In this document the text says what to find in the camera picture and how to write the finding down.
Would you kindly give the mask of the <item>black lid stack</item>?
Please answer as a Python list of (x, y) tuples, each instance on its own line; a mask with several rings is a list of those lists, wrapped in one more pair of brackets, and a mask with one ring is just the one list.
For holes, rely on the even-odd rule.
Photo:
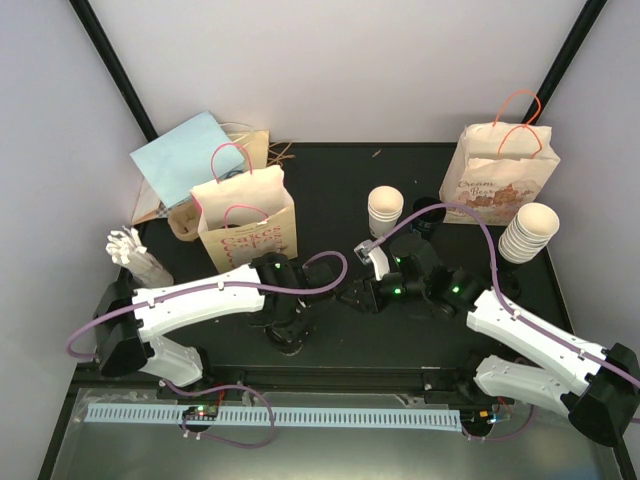
[[(418, 198), (412, 206), (412, 212), (416, 213), (426, 207), (440, 204), (441, 201), (434, 197)], [(414, 233), (418, 233), (423, 239), (429, 240), (434, 234), (436, 228), (441, 225), (446, 217), (445, 208), (437, 208), (425, 212), (411, 221), (410, 229)]]

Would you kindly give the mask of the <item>small stack paper cups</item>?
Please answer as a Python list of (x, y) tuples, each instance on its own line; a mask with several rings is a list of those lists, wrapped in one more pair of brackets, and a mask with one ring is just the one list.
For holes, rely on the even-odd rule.
[(368, 196), (370, 234), (378, 239), (391, 232), (402, 214), (404, 197), (391, 186), (374, 188)]

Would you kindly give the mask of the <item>cream paper bag pink sides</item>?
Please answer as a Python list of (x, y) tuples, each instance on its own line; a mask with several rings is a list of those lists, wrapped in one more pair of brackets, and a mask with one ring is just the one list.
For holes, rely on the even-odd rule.
[(266, 253), (298, 256), (295, 203), (279, 165), (252, 166), (191, 189), (200, 212), (197, 233), (220, 273)]

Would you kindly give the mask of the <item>black sleeved paper cup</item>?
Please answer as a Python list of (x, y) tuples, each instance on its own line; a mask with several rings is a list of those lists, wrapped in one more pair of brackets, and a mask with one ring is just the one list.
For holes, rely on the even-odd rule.
[(294, 356), (300, 352), (303, 347), (302, 341), (294, 341), (294, 342), (280, 342), (273, 341), (272, 345), (274, 348), (285, 356)]

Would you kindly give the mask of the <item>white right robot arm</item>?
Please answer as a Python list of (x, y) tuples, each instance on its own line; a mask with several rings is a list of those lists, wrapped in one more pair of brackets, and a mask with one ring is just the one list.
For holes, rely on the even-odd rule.
[(551, 325), (471, 273), (446, 267), (416, 234), (397, 238), (389, 254), (370, 240), (354, 252), (373, 269), (354, 290), (363, 310), (422, 300), (449, 316), (464, 315), (468, 328), (527, 359), (522, 365), (490, 355), (460, 372), (454, 388), (461, 400), (509, 397), (567, 418), (602, 446), (621, 443), (639, 407), (639, 361), (631, 349), (605, 348)]

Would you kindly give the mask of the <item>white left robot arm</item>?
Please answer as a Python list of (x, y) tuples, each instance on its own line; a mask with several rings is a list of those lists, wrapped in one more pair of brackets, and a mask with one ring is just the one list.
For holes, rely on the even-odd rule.
[(180, 285), (134, 290), (109, 285), (94, 313), (98, 370), (107, 378), (143, 372), (167, 380), (193, 399), (207, 397), (215, 376), (203, 349), (168, 333), (196, 323), (246, 314), (285, 354), (308, 335), (309, 310), (344, 280), (324, 263), (325, 253), (301, 266), (267, 253), (226, 273)]

